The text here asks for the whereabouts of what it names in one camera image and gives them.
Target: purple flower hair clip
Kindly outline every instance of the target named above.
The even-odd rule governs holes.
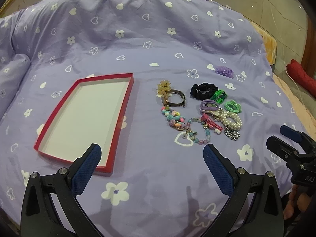
[[[225,66],[218,66],[215,73],[229,78],[234,78],[233,70]]]

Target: black scrunchie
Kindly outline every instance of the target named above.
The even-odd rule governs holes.
[[[213,84],[203,83],[201,85],[193,85],[190,94],[197,100],[209,100],[214,93],[218,91],[218,87]]]

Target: blue gripper pad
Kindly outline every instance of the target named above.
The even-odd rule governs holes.
[[[302,136],[301,133],[298,131],[295,131],[294,129],[283,125],[280,127],[280,133],[289,139],[295,141],[295,142],[301,142],[302,141]]]
[[[83,156],[77,159],[79,161],[83,159],[83,161],[71,179],[71,192],[73,196],[83,193],[95,168],[101,160],[101,155],[101,147],[97,144],[91,144]]]
[[[217,155],[213,152],[211,147],[213,145],[206,145],[203,149],[203,158],[204,161],[209,168],[210,172],[212,173],[217,185],[221,189],[223,194],[228,195],[229,197],[233,194],[234,191],[234,184],[233,184],[233,177],[227,171],[225,166],[221,163]]]

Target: green hair tie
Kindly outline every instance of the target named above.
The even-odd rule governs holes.
[[[218,104],[221,104],[225,98],[227,97],[227,94],[224,90],[220,89],[216,91],[213,96],[211,97],[211,100],[216,101]]]
[[[230,100],[225,103],[224,108],[227,111],[234,112],[234,113],[240,113],[241,112],[241,105],[239,103],[236,103],[234,100]]]

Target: bed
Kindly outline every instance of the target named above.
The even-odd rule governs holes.
[[[187,118],[200,116],[193,84],[213,83],[240,103],[240,138],[213,132],[211,143],[236,167],[274,172],[281,196],[290,190],[290,171],[265,143],[275,135],[301,151],[279,128],[305,129],[274,83],[261,36],[240,13],[212,0],[42,0],[0,19],[0,35],[0,206],[17,224],[31,172],[67,166],[34,150],[43,124],[76,80],[93,75],[134,74],[113,173],[93,175],[77,196],[105,236],[199,236],[227,200],[203,146],[161,114],[156,88],[165,79],[186,95],[185,108],[175,109]],[[218,66],[234,78],[216,74]]]

